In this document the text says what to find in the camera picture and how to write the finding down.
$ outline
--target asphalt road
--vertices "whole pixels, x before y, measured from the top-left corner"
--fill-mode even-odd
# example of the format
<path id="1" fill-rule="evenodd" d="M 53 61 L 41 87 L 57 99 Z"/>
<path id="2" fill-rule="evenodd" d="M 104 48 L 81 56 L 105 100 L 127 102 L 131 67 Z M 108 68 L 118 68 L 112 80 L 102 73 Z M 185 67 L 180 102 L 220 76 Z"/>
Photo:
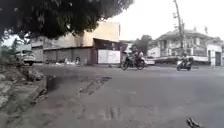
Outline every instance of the asphalt road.
<path id="1" fill-rule="evenodd" d="M 38 67 L 61 78 L 59 88 L 24 113 L 17 128 L 187 128 L 192 117 L 206 128 L 223 128 L 224 70 Z M 75 76 L 111 79 L 77 97 Z"/>

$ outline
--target parked car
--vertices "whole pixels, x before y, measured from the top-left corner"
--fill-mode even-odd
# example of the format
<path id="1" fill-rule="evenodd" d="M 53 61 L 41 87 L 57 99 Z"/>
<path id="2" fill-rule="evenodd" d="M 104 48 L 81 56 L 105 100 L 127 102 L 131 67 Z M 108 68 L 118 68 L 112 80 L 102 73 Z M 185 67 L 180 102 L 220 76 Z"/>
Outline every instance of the parked car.
<path id="1" fill-rule="evenodd" d="M 30 66 L 33 65 L 35 62 L 35 56 L 32 51 L 30 50 L 21 50 L 16 53 L 16 62 L 18 66 L 29 64 Z"/>

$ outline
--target tree foliage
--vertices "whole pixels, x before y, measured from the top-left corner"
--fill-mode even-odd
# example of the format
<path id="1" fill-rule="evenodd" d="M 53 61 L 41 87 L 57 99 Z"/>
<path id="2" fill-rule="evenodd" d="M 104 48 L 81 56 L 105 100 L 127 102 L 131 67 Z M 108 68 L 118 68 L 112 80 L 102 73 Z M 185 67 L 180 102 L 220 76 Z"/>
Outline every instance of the tree foliage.
<path id="1" fill-rule="evenodd" d="M 1 0 L 0 36 L 57 38 L 92 31 L 97 22 L 127 9 L 134 0 Z"/>
<path id="2" fill-rule="evenodd" d="M 1 46 L 0 48 L 0 66 L 1 65 L 7 65 L 11 62 L 13 62 L 14 60 L 14 56 L 15 56 L 15 50 L 13 50 L 12 48 L 10 48 L 9 46 Z"/>
<path id="3" fill-rule="evenodd" d="M 147 55 L 149 42 L 152 41 L 152 37 L 149 35 L 143 35 L 141 39 L 137 39 L 132 46 L 133 50 L 140 50 L 144 55 Z"/>

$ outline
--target sky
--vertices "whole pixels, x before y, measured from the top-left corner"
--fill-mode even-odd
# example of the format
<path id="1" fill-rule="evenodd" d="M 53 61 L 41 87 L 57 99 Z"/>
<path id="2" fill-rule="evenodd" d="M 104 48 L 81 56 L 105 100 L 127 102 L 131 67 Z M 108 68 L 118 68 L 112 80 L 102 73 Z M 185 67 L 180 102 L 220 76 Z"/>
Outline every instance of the sky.
<path id="1" fill-rule="evenodd" d="M 194 29 L 205 33 L 208 27 L 210 36 L 224 39 L 224 1 L 223 0 L 177 0 L 180 16 L 186 29 Z M 150 35 L 153 39 L 173 31 L 177 19 L 173 0 L 135 0 L 135 3 L 118 16 L 108 21 L 119 22 L 121 25 L 121 40 L 135 40 L 142 35 Z M 15 37 L 5 41 L 11 44 Z"/>

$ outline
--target scooter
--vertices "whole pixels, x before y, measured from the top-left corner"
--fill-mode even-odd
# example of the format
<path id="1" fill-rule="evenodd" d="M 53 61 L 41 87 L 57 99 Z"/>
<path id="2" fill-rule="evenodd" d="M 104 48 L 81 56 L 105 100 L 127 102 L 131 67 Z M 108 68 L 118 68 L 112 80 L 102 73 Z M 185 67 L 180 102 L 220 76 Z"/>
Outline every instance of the scooter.
<path id="1" fill-rule="evenodd" d="M 126 70 L 128 67 L 136 67 L 138 70 L 142 70 L 145 67 L 145 61 L 143 58 L 139 58 L 137 61 L 134 61 L 133 58 L 126 57 L 125 60 L 121 63 L 121 69 Z"/>
<path id="2" fill-rule="evenodd" d="M 177 61 L 177 71 L 181 69 L 187 69 L 188 71 L 191 70 L 192 63 L 190 61 L 184 62 L 183 60 Z"/>

